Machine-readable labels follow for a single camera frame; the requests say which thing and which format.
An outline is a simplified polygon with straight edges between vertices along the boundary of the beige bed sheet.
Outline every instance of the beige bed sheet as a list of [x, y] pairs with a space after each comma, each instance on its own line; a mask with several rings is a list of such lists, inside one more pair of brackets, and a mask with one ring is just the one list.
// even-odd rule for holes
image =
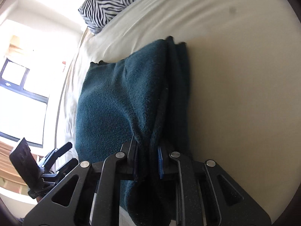
[[216, 160], [275, 221], [301, 182], [301, 24], [287, 0], [137, 0], [84, 38], [60, 113], [65, 141], [89, 63], [168, 35], [188, 46], [194, 158]]

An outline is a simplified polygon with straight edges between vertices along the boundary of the dark blue cloth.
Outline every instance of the dark blue cloth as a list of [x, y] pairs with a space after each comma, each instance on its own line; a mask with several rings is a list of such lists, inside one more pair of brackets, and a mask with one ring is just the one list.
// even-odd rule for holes
[[186, 44], [172, 37], [87, 72], [76, 117], [79, 160], [104, 161], [134, 136], [138, 175], [122, 182], [120, 204], [136, 225], [165, 226], [174, 217], [174, 187], [159, 179], [157, 147], [164, 139], [189, 155], [188, 97]]

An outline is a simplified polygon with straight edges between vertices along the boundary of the white bed sheet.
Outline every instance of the white bed sheet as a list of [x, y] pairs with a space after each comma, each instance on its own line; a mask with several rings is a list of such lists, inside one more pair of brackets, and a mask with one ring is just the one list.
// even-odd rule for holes
[[116, 62], [169, 35], [188, 45], [195, 159], [215, 159], [274, 221], [301, 182], [301, 25], [287, 0], [137, 0], [101, 33], [86, 31], [67, 74], [57, 143], [75, 143], [91, 61]]

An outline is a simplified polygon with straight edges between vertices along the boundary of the dark window frame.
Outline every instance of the dark window frame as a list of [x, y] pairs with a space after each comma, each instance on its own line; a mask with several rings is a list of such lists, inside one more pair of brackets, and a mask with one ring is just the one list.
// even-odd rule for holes
[[[29, 97], [31, 99], [37, 100], [39, 102], [42, 102], [42, 103], [45, 103], [46, 105], [48, 105], [48, 98], [47, 97], [36, 94], [36, 93], [29, 92], [29, 91], [24, 89], [24, 84], [25, 84], [25, 81], [26, 81], [26, 78], [27, 78], [27, 75], [28, 75], [30, 69], [25, 67], [26, 70], [25, 70], [25, 73], [23, 75], [23, 78], [21, 80], [20, 85], [14, 84], [14, 83], [12, 83], [10, 81], [7, 81], [7, 80], [4, 80], [2, 78], [4, 70], [5, 70], [5, 68], [6, 68], [6, 66], [9, 62], [15, 63], [15, 62], [9, 60], [8, 58], [6, 58], [6, 60], [4, 62], [4, 65], [3, 65], [3, 67], [0, 71], [0, 86], [4, 87], [4, 88], [6, 88], [10, 91], [13, 91], [15, 93], [21, 94], [23, 96]], [[15, 141], [15, 142], [18, 142], [20, 140], [19, 138], [16, 138], [14, 136], [8, 135], [8, 134], [3, 133], [3, 132], [0, 132], [0, 137], [9, 139], [9, 140], [12, 140], [12, 141]], [[42, 142], [42, 144], [33, 143], [33, 142], [27, 142], [27, 143], [28, 143], [29, 146], [43, 148], [43, 142]]]

